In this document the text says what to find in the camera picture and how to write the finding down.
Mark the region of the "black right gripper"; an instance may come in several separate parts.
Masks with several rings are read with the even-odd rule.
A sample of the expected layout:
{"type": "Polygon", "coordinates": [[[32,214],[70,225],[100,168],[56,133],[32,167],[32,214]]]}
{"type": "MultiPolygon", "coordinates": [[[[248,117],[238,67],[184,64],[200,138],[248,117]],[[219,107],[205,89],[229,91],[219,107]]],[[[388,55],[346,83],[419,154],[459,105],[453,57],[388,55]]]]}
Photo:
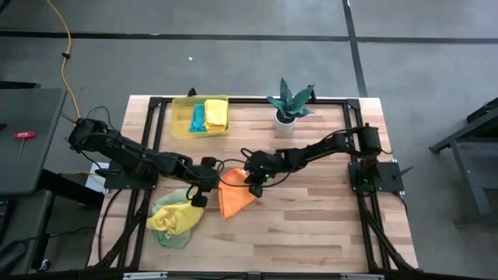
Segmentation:
{"type": "Polygon", "coordinates": [[[276,154],[258,150],[251,152],[244,164],[247,177],[244,180],[249,187],[249,192],[256,198],[260,198],[263,193],[263,184],[276,174],[283,173],[283,159],[276,154]]]}

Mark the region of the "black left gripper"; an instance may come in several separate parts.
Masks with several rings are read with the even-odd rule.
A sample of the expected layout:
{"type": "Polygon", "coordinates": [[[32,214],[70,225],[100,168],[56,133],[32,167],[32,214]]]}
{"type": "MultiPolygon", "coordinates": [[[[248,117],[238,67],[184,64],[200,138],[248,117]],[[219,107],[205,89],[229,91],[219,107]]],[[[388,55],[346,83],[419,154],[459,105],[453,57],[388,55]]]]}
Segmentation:
{"type": "Polygon", "coordinates": [[[187,197],[192,206],[206,207],[208,198],[205,193],[218,188],[223,167],[224,163],[214,157],[203,157],[200,165],[188,167],[187,183],[190,187],[187,197]]]}

